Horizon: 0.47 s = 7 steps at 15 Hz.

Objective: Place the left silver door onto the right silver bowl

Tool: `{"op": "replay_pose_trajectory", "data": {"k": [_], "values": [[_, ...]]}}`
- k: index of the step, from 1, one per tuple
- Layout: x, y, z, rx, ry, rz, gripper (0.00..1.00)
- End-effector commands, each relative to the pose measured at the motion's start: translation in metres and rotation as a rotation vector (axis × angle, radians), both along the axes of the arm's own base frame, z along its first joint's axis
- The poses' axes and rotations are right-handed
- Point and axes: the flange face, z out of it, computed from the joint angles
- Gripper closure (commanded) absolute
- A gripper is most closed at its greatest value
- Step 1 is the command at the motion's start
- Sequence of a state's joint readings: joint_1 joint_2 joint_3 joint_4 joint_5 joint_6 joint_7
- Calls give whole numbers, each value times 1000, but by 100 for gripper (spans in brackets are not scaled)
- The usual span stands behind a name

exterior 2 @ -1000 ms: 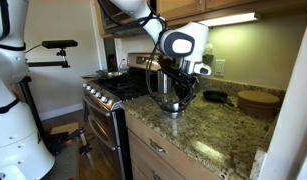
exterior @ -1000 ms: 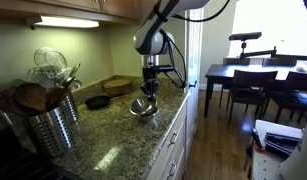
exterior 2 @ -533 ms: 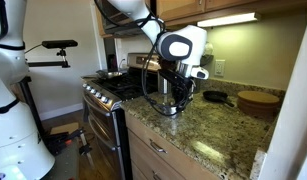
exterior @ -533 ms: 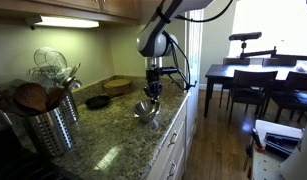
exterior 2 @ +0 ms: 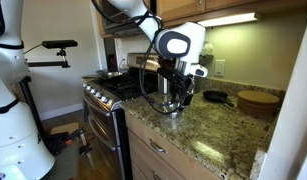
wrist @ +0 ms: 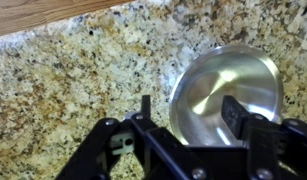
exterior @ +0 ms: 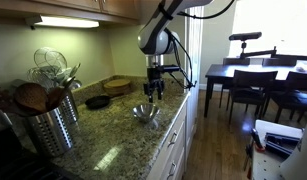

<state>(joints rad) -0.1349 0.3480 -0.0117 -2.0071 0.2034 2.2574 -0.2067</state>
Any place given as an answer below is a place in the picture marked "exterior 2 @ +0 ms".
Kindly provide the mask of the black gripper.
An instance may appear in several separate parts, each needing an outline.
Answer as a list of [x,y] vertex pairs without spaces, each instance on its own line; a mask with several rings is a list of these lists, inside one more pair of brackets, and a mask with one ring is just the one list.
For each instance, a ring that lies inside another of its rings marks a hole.
[[170,83],[170,93],[172,99],[183,100],[181,106],[189,106],[193,98],[191,90],[193,88],[193,79],[191,75],[183,75],[175,70],[175,63],[170,59],[159,59],[160,67],[157,72],[166,78]]

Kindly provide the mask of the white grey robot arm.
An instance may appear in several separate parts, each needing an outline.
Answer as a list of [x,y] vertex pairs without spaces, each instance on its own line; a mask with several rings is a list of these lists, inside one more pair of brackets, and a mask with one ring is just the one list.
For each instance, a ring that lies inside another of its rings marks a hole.
[[[186,64],[183,74],[205,77],[208,70],[198,63],[205,28],[186,22],[172,29],[150,12],[143,0],[108,0],[135,22],[165,58]],[[29,105],[20,101],[12,86],[28,74],[21,39],[23,0],[0,0],[0,180],[40,180],[54,166],[34,122]]]

